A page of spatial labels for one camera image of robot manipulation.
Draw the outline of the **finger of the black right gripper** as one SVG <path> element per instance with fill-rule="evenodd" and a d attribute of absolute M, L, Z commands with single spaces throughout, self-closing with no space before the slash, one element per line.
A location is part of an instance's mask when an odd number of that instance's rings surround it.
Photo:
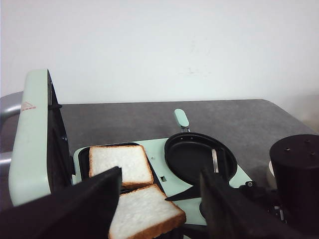
<path fill-rule="evenodd" d="M 198 185 L 194 185 L 183 192 L 167 197 L 165 200 L 180 201 L 180 200 L 187 200 L 187 199 L 200 198 L 200 197 L 201 197 L 200 187 Z"/>
<path fill-rule="evenodd" d="M 212 149 L 213 172 L 227 174 L 226 154 L 223 148 Z"/>

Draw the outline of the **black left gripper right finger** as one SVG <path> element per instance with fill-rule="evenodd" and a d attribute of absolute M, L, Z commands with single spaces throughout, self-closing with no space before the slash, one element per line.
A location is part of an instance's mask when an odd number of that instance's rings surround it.
<path fill-rule="evenodd" d="M 200 191 L 210 239 L 308 238 L 253 204 L 217 173 L 201 171 Z"/>

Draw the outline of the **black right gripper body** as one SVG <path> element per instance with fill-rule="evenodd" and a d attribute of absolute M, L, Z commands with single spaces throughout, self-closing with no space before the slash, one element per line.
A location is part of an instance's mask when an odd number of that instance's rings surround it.
<path fill-rule="evenodd" d="M 247 181 L 234 190 L 241 199 L 234 212 L 238 220 L 253 224 L 287 223 L 276 189 L 261 187 L 255 181 Z"/>

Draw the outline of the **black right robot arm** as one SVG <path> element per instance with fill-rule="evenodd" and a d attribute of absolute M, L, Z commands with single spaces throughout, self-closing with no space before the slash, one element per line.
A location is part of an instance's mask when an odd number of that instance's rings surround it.
<path fill-rule="evenodd" d="M 316 239 L 319 236 L 319 137 L 298 134 L 270 148 L 276 189 L 253 181 L 233 188 L 233 153 L 198 133 L 179 133 L 164 146 L 169 169 L 190 188 L 170 201 L 201 198 L 213 239 Z"/>

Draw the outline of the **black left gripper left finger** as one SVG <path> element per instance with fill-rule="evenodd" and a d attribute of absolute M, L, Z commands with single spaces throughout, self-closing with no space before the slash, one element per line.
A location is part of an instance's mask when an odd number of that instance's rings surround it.
<path fill-rule="evenodd" d="M 0 214 L 2 239 L 106 239 L 122 171 L 114 167 Z"/>

